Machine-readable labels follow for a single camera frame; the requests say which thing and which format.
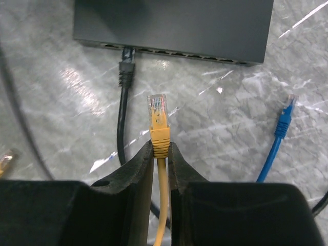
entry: yellow ethernet cable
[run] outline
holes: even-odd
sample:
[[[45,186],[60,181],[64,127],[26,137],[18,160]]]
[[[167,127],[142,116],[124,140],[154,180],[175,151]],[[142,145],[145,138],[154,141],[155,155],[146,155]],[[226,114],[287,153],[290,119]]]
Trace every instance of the yellow ethernet cable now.
[[[0,159],[0,178],[3,176],[9,164],[13,161],[15,154],[13,151],[8,150]]]
[[[169,155],[170,127],[168,125],[168,111],[166,96],[148,96],[150,138],[154,149],[154,158],[157,159],[160,213],[154,246],[160,246],[165,232],[166,218],[168,216],[169,184],[166,173],[165,158]]]

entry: black cable on table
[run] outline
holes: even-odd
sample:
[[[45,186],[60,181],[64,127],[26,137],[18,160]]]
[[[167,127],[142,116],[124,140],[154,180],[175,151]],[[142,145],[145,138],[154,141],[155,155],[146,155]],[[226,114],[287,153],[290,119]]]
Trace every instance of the black cable on table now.
[[[51,172],[47,168],[40,151],[37,148],[35,140],[33,139],[32,131],[30,130],[24,114],[21,110],[18,101],[18,94],[14,86],[13,76],[8,67],[5,54],[0,44],[0,89],[4,94],[5,106],[11,109],[15,122],[19,127],[20,132],[23,135],[27,147],[29,148],[32,157],[34,159],[35,167],[38,169],[38,173],[44,180],[54,180]]]
[[[122,61],[119,63],[119,85],[122,87],[121,99],[119,103],[118,121],[117,121],[117,155],[121,166],[126,163],[124,153],[124,126],[127,113],[128,93],[133,82],[134,76],[134,53],[135,50],[130,47],[125,47],[122,52]],[[159,208],[153,203],[150,203],[150,211],[159,218]],[[170,220],[167,219],[166,227],[171,228]]]
[[[322,197],[322,199],[312,208],[312,215],[316,217],[328,204],[328,192]]]

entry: gray marble table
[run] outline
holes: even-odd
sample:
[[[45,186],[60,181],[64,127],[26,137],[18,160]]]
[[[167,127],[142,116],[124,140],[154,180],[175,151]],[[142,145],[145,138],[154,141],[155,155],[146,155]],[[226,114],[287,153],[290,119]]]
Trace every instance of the gray marble table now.
[[[212,181],[254,181],[273,142],[276,119],[294,93],[299,95],[295,116],[267,181],[296,185],[313,206],[328,190],[326,5],[325,0],[275,0],[263,65],[137,55],[127,157],[149,139],[147,95],[165,93],[172,140],[199,173]],[[120,52],[73,41],[72,18],[73,0],[0,0],[2,46],[43,157],[56,179],[91,184],[119,167]],[[1,99],[0,118],[0,152],[13,147],[22,152],[7,178],[40,179]],[[95,162],[103,164],[90,172]],[[156,178],[154,183],[158,203]],[[157,220],[150,218],[151,240]],[[328,209],[316,221],[328,242]]]

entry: blue ethernet cable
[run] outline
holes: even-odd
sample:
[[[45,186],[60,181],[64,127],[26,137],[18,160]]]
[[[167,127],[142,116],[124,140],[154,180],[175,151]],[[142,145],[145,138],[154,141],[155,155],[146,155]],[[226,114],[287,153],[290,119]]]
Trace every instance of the blue ethernet cable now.
[[[275,131],[275,141],[272,144],[269,155],[266,158],[263,169],[262,169],[260,175],[258,176],[256,182],[264,182],[265,178],[268,175],[268,172],[272,166],[272,163],[277,155],[281,141],[286,137],[288,127],[291,124],[292,114],[293,114],[297,99],[298,99],[298,96],[296,96],[296,95],[288,96],[288,103],[285,106],[285,108],[282,110],[281,115],[279,116],[278,124],[277,124],[276,131]]]

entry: cable end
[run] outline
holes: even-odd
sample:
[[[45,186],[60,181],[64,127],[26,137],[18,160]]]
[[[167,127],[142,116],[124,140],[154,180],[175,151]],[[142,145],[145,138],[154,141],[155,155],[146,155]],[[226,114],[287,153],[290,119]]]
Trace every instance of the cable end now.
[[[122,51],[122,61],[119,63],[119,85],[123,88],[130,88],[134,76],[134,54],[135,49],[124,47]]]
[[[290,114],[290,116],[292,116],[293,111],[294,111],[294,107],[296,106],[297,100],[298,100],[298,96],[297,95],[290,94],[288,96],[288,100],[287,100],[286,106],[282,110],[282,114]]]
[[[166,158],[169,155],[170,127],[168,124],[168,111],[166,96],[148,96],[149,132],[154,148],[155,158]]]
[[[8,150],[0,159],[0,177],[9,168],[14,161],[16,154],[12,150]]]
[[[281,115],[278,120],[277,128],[275,131],[275,136],[284,139],[286,137],[288,127],[292,122],[292,115],[294,108],[296,106],[298,96],[297,95],[289,95],[286,106],[281,112]]]

